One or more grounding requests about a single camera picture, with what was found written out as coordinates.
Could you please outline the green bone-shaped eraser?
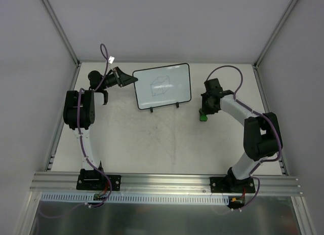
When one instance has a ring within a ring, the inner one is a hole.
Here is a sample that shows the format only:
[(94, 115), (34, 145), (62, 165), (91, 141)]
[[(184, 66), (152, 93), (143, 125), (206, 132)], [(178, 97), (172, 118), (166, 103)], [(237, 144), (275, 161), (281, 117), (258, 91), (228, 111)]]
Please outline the green bone-shaped eraser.
[(200, 114), (199, 114), (199, 120), (200, 120), (201, 122), (206, 122), (206, 121), (208, 120), (208, 117), (207, 117), (206, 114), (200, 113)]

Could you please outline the right aluminium frame post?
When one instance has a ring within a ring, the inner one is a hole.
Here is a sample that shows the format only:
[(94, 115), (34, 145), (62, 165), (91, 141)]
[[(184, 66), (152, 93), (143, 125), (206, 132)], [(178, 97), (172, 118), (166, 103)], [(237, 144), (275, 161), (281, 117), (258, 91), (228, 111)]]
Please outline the right aluminium frame post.
[(265, 46), (263, 47), (261, 53), (259, 54), (256, 62), (254, 63), (254, 67), (258, 68), (263, 59), (265, 58), (267, 52), (269, 51), (270, 47), (274, 43), (275, 39), (279, 35), (280, 31), (282, 30), (283, 26), (285, 25), (286, 21), (288, 20), (289, 16), (291, 15), (292, 11), (296, 7), (299, 0), (290, 0), (287, 7), (285, 8), (284, 12), (280, 16), (278, 22), (276, 23), (273, 31), (270, 34)]

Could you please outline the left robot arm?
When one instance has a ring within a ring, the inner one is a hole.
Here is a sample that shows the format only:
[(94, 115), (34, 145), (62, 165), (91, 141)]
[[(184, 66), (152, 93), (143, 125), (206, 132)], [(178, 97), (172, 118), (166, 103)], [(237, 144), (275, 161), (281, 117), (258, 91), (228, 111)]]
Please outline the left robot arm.
[(125, 87), (138, 81), (137, 77), (124, 73), (115, 67), (105, 74), (93, 70), (88, 74), (90, 86), (87, 90), (67, 91), (63, 109), (63, 120), (73, 131), (80, 154), (83, 171), (103, 171), (99, 155), (90, 137), (91, 125), (96, 119), (96, 109), (108, 103), (107, 89), (113, 86)]

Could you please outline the black-framed whiteboard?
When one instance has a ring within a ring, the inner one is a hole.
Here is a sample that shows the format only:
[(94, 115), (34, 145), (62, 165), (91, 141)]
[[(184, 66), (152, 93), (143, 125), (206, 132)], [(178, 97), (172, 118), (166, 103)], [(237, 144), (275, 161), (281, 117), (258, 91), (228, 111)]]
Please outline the black-framed whiteboard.
[(133, 77), (137, 107), (152, 110), (191, 101), (191, 78), (188, 63), (135, 70)]

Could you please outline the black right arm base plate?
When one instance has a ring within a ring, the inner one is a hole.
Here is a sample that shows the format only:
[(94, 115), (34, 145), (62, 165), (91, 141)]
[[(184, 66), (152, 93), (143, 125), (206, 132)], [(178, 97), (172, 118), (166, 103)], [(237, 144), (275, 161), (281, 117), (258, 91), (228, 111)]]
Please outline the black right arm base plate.
[(255, 184), (252, 178), (243, 180), (224, 177), (210, 177), (211, 193), (255, 193)]

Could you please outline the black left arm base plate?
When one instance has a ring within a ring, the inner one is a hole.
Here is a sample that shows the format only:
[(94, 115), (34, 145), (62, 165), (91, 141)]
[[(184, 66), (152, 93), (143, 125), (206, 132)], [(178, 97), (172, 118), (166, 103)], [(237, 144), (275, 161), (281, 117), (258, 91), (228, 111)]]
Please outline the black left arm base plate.
[(78, 175), (76, 189), (87, 191), (120, 191), (121, 175), (107, 176), (111, 182), (111, 187), (107, 179), (98, 171), (81, 169)]

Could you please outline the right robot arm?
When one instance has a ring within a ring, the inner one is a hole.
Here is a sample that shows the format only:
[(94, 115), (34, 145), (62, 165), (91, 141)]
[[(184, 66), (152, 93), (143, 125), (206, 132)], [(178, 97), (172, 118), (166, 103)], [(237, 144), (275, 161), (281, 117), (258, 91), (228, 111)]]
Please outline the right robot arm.
[(223, 111), (244, 128), (244, 153), (226, 175), (227, 188), (238, 192), (260, 164), (269, 162), (269, 157), (281, 153), (282, 139), (277, 116), (272, 112), (260, 113), (252, 109), (239, 100), (235, 92), (223, 90), (218, 79), (207, 80), (204, 86), (206, 91), (201, 94), (199, 120), (205, 122), (208, 115)]

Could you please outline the aluminium front rail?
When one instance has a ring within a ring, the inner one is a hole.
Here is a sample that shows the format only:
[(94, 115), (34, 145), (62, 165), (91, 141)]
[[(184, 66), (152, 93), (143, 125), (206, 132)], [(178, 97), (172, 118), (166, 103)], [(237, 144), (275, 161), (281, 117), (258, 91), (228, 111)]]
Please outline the aluminium front rail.
[[(30, 191), (76, 191), (78, 172), (36, 172)], [(301, 197), (304, 192), (294, 176), (261, 175), (259, 195)], [(121, 174), (122, 193), (139, 194), (210, 194), (209, 175)]]

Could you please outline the left aluminium frame post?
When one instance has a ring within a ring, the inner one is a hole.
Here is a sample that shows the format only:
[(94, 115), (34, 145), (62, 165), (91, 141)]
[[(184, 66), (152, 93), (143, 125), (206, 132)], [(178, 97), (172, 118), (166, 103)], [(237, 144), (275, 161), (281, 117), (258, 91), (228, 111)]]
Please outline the left aluminium frame post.
[(78, 59), (66, 33), (59, 21), (59, 18), (57, 17), (54, 8), (51, 5), (50, 0), (40, 0), (40, 2), (42, 3), (51, 23), (53, 24), (59, 38), (61, 39), (67, 53), (69, 54), (71, 60), (73, 61), (74, 65), (79, 66), (80, 60)]

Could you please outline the aluminium frame post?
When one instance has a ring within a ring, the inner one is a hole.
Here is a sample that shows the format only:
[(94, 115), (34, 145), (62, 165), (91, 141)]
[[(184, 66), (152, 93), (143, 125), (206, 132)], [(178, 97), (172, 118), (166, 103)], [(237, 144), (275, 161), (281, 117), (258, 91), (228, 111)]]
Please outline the aluminium frame post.
[(273, 31), (270, 34), (265, 46), (263, 47), (261, 53), (259, 54), (256, 62), (254, 63), (254, 67), (258, 68), (263, 59), (265, 58), (267, 52), (269, 51), (270, 47), (274, 43), (275, 39), (279, 35), (280, 31), (282, 30), (283, 26), (285, 25), (286, 21), (288, 20), (289, 16), (291, 15), (292, 11), (296, 7), (299, 0), (290, 0), (287, 7), (285, 8), (284, 12), (280, 16), (278, 22), (276, 23)]
[(66, 33), (59, 21), (59, 18), (57, 17), (54, 8), (51, 5), (50, 0), (40, 0), (40, 2), (42, 3), (51, 23), (53, 24), (59, 38), (61, 39), (67, 53), (69, 54), (71, 60), (73, 61), (74, 65), (79, 66), (80, 60), (78, 59)]

